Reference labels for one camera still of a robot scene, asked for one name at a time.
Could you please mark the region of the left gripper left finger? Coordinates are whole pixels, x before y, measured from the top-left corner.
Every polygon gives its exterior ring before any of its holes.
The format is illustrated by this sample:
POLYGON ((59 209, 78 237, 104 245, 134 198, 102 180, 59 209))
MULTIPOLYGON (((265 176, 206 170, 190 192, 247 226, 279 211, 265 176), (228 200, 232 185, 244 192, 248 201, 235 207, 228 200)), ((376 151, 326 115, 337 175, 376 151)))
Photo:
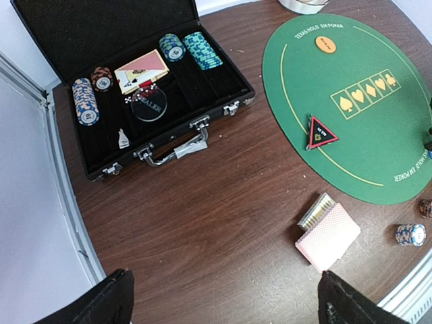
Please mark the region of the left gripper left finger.
POLYGON ((37 322, 129 324, 133 308, 134 274, 117 269, 71 304, 37 322))

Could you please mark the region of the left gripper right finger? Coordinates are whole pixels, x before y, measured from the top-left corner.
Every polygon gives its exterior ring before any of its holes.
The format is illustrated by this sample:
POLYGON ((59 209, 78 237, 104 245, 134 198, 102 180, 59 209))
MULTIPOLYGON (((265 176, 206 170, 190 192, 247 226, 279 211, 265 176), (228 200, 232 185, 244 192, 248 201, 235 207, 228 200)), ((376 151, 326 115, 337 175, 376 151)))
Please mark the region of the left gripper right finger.
POLYGON ((374 302, 332 271, 318 284, 319 323, 407 323, 374 302))

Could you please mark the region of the red black all-in triangle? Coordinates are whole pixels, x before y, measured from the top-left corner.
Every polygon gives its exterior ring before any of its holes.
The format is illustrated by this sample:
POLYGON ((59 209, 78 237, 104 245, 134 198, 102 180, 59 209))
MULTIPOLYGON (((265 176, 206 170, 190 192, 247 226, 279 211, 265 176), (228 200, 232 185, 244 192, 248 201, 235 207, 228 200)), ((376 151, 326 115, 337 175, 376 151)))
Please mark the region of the red black all-in triangle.
POLYGON ((334 134, 324 123, 316 116, 309 115, 308 137, 305 149, 320 148, 324 145, 339 141, 340 138, 334 134))

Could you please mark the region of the orange round button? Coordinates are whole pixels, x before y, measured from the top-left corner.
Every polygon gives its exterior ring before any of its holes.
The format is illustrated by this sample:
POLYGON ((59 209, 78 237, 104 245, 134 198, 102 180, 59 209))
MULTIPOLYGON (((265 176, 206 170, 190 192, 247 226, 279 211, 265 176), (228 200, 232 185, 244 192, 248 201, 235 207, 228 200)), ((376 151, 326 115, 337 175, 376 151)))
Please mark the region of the orange round button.
POLYGON ((337 51, 336 44, 326 36, 318 36, 315 39, 315 44, 320 51, 326 54, 334 54, 337 51))

